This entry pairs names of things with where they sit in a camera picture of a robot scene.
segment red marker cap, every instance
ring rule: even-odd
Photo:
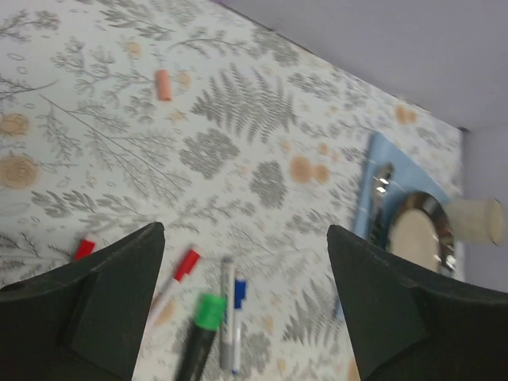
[[[88,233],[82,240],[81,244],[79,244],[78,251],[74,256],[73,260],[80,260],[85,256],[89,256],[92,252],[94,252],[94,248],[97,244],[98,237],[94,234]]]
[[[199,254],[194,250],[190,249],[187,254],[183,257],[182,262],[180,262],[180,265],[176,269],[175,280],[178,282],[182,282],[183,277],[186,274],[190,274],[196,263],[198,262],[200,256]]]

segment red marker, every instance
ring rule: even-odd
[[[85,256],[89,256],[94,249],[97,248],[98,237],[93,233],[88,233],[79,244],[78,251],[73,260],[80,260]]]
[[[189,249],[183,257],[180,265],[176,268],[175,274],[171,279],[169,279],[167,286],[159,293],[159,296],[157,296],[156,300],[152,304],[152,308],[148,314],[148,320],[146,321],[146,326],[144,327],[145,333],[150,333],[160,314],[164,310],[164,307],[171,300],[172,296],[178,292],[179,288],[182,286],[185,275],[192,272],[192,269],[199,261],[199,258],[199,254],[192,248]]]

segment green marker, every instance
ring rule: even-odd
[[[225,305],[225,298],[220,296],[212,294],[202,296],[175,381],[198,381],[201,379],[215,334],[224,317]]]

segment blue marker cap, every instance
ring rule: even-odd
[[[247,294],[247,281],[244,279],[235,279],[235,310],[241,308]]]

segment patterned table cover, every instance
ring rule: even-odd
[[[198,265],[144,343],[171,379],[189,316],[232,255],[249,280],[239,379],[357,379],[332,318],[330,224],[351,225],[372,131],[450,194],[460,132],[207,0],[6,0],[0,19],[0,282],[162,221],[158,286]],[[171,74],[158,102],[154,73]],[[204,379],[218,369],[217,346]]]

